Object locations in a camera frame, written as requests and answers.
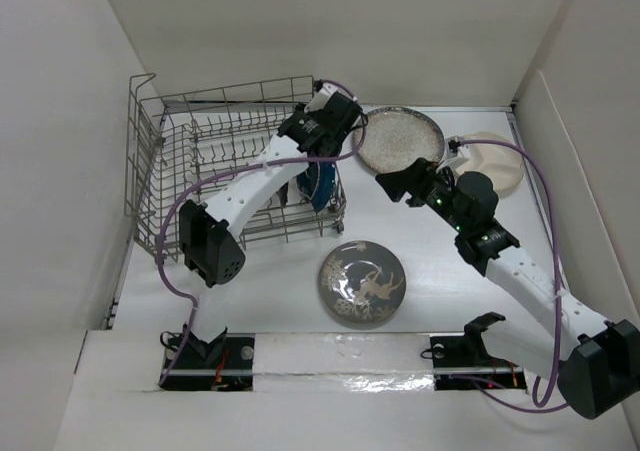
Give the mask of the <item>blue leaf shaped plate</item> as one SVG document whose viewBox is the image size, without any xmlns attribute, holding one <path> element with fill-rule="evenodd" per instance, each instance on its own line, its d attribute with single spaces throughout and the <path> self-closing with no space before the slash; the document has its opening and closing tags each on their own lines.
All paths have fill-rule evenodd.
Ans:
<svg viewBox="0 0 640 451">
<path fill-rule="evenodd" d="M 296 177 L 296 186 L 316 213 L 329 203 L 335 186 L 336 170 L 333 163 L 312 163 Z"/>
</svg>

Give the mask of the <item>grey deer pattern plate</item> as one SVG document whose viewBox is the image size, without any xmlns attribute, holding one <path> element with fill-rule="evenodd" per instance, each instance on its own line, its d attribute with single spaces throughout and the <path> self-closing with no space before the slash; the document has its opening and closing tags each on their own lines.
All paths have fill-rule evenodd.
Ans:
<svg viewBox="0 0 640 451">
<path fill-rule="evenodd" d="M 351 241 L 333 249 L 320 266 L 318 292 L 339 321 L 372 328 L 390 320 L 402 304 L 407 277 L 388 248 L 371 241 Z"/>
</svg>

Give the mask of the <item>cream plate brown rim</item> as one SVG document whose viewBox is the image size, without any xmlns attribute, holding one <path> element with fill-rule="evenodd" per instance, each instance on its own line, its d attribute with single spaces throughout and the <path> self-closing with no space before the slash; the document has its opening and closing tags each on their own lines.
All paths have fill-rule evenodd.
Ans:
<svg viewBox="0 0 640 451">
<path fill-rule="evenodd" d="M 285 208 L 287 206 L 288 194 L 289 194 L 289 183 L 285 183 L 284 185 L 282 185 L 276 192 L 276 195 L 279 201 L 279 206 L 281 208 Z"/>
</svg>

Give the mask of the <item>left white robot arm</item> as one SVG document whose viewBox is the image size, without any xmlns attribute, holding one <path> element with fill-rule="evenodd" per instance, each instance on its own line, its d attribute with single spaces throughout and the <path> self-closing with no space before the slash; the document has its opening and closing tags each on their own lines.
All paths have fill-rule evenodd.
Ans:
<svg viewBox="0 0 640 451">
<path fill-rule="evenodd" d="M 257 158 L 202 204 L 179 209 L 179 243 L 186 267 L 212 288 L 226 284 L 245 263 L 239 237 L 254 214 L 311 164 L 333 164 L 363 115 L 355 97 L 331 85 L 296 105 Z"/>
</svg>

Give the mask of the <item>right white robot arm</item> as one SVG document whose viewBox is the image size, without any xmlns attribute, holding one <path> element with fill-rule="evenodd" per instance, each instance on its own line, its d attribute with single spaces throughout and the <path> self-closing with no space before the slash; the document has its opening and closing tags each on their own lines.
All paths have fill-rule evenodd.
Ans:
<svg viewBox="0 0 640 451">
<path fill-rule="evenodd" d="M 545 330 L 535 335 L 497 313 L 468 323 L 462 352 L 474 364 L 517 364 L 546 380 L 568 406 L 595 419 L 639 391 L 639 331 L 581 303 L 546 274 L 495 218 L 492 181 L 466 172 L 451 182 L 434 162 L 375 178 L 394 202 L 428 206 L 457 233 L 462 259 L 513 297 Z"/>
</svg>

